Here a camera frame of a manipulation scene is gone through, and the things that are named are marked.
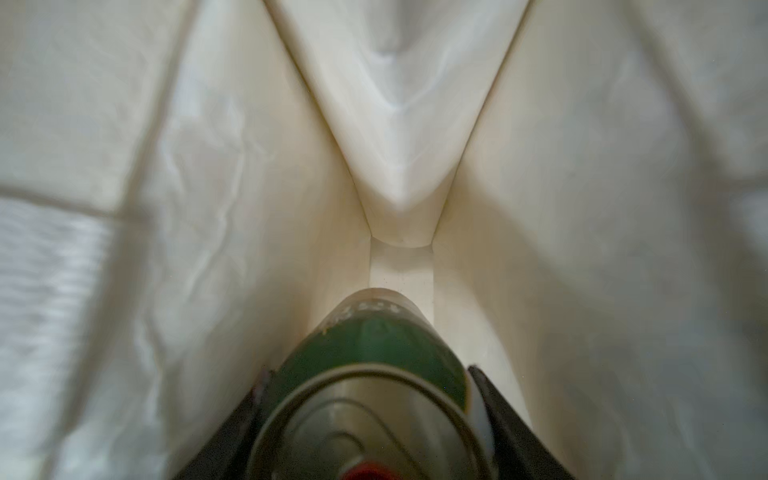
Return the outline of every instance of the green can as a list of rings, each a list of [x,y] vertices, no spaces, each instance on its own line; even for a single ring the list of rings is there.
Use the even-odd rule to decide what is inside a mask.
[[[392,290],[341,302],[272,378],[261,415],[248,478],[494,477],[472,377]]]

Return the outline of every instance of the can rim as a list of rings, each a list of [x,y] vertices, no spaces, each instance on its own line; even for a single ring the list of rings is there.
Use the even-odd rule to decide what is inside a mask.
[[[276,451],[280,434],[293,413],[310,396],[332,383],[357,376],[378,376],[403,382],[432,400],[449,418],[464,442],[470,453],[475,477],[478,480],[491,480],[491,469],[485,460],[485,453],[469,426],[465,413],[434,385],[410,372],[381,363],[357,363],[336,367],[314,376],[291,392],[264,422],[248,457],[246,478],[253,480],[271,478],[271,466],[273,464],[271,459],[274,458],[274,455],[271,454]]]

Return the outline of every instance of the spray can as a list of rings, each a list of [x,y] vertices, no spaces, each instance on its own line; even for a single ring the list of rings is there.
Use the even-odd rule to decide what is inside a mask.
[[[257,480],[495,477],[472,377],[403,295],[341,302],[264,393],[247,477]]]

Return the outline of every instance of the red object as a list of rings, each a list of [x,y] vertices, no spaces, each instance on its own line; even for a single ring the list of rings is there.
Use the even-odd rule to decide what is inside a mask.
[[[359,463],[344,474],[341,480],[401,480],[398,475],[392,473],[377,463]]]

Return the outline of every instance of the red cap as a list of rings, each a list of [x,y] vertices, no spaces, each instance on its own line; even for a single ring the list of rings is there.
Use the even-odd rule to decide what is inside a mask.
[[[400,480],[400,477],[379,465],[378,463],[363,462],[347,470],[342,480]]]

